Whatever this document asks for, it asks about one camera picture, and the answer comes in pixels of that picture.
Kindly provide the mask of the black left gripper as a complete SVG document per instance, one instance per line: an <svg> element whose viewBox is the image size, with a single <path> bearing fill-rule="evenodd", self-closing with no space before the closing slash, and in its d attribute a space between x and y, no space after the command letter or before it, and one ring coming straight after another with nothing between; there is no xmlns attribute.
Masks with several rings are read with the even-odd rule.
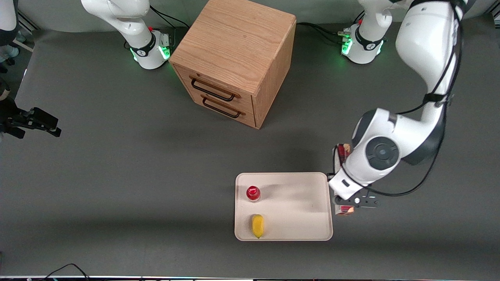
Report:
<svg viewBox="0 0 500 281"><path fill-rule="evenodd" d="M358 191L349 199L334 194L332 202L337 206L349 206L354 208L377 208L380 206L380 200L370 191Z"/></svg>

